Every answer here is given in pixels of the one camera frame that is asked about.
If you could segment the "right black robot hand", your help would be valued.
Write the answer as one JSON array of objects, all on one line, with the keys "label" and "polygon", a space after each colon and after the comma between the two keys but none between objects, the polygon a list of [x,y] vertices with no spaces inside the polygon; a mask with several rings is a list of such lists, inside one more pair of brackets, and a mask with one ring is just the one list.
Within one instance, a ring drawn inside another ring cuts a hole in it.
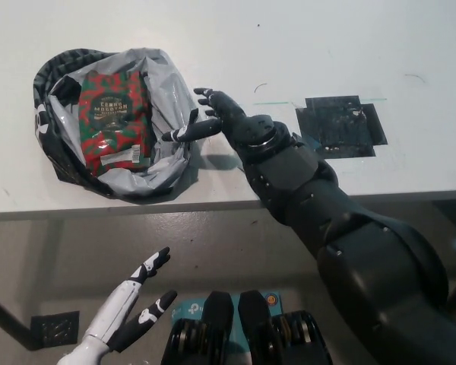
[{"label": "right black robot hand", "polygon": [[290,144],[290,133],[282,122],[269,115],[248,116],[242,107],[222,91],[199,87],[194,89],[198,103],[207,106],[210,118],[198,121],[194,109],[188,124],[162,135],[163,141],[188,143],[223,133],[235,151],[281,148]]}]

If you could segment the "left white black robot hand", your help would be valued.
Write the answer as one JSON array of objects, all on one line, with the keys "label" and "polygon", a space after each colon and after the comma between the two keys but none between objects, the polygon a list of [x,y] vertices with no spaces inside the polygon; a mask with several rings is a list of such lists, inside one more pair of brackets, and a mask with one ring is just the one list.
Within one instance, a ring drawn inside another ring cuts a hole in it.
[{"label": "left white black robot hand", "polygon": [[145,281],[169,261],[169,251],[165,247],[155,252],[117,286],[94,316],[81,343],[63,356],[59,364],[100,364],[107,354],[123,352],[155,325],[176,299],[175,290],[167,291],[132,319],[128,316]]}]

